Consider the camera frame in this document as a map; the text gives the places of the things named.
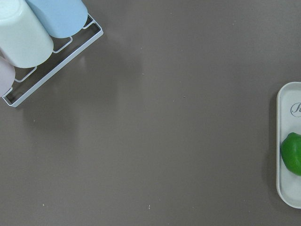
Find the light blue plastic cup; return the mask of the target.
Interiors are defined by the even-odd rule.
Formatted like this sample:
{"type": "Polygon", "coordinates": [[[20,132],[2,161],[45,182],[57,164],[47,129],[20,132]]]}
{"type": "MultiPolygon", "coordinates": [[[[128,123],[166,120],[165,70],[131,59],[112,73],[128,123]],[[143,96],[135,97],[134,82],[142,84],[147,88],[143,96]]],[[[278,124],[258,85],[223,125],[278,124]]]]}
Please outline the light blue plastic cup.
{"type": "Polygon", "coordinates": [[[67,38],[86,24],[88,10],[81,0],[28,0],[26,2],[54,38],[67,38]]]}

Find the cream rectangular rabbit tray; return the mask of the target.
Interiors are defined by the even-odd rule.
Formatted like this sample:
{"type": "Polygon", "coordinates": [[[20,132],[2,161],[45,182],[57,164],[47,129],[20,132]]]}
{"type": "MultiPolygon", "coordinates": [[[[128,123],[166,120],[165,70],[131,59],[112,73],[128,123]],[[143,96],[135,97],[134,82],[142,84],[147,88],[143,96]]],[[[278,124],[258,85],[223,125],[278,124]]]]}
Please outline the cream rectangular rabbit tray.
{"type": "Polygon", "coordinates": [[[301,177],[289,171],[281,157],[280,146],[289,133],[301,133],[301,83],[290,82],[277,94],[277,169],[276,188],[289,206],[301,208],[301,177]]]}

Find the pale green plastic cup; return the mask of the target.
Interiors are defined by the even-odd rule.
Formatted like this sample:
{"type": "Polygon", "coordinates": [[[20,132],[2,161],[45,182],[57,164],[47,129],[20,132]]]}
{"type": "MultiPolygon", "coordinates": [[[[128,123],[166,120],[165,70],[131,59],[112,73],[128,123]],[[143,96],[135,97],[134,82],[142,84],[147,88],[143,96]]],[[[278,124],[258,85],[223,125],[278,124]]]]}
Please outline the pale green plastic cup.
{"type": "Polygon", "coordinates": [[[54,43],[24,0],[0,2],[0,51],[19,68],[38,66],[51,56],[54,43]]]}

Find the green lime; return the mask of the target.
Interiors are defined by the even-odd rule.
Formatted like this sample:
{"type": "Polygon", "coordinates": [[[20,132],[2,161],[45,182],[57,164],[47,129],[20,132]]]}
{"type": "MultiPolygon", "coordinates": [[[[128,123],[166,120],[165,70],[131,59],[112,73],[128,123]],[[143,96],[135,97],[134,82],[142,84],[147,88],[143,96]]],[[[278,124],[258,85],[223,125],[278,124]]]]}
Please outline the green lime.
{"type": "Polygon", "coordinates": [[[280,146],[286,168],[293,174],[301,175],[301,136],[295,132],[287,135],[280,146]]]}

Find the pale pink plastic cup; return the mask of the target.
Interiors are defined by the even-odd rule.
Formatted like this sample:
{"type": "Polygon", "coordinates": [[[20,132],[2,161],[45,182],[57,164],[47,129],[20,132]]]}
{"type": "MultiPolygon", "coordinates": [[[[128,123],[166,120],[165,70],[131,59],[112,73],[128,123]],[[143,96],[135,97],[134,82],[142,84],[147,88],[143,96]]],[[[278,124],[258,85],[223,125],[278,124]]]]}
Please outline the pale pink plastic cup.
{"type": "Polygon", "coordinates": [[[5,58],[0,57],[0,96],[4,96],[15,81],[15,68],[5,58]]]}

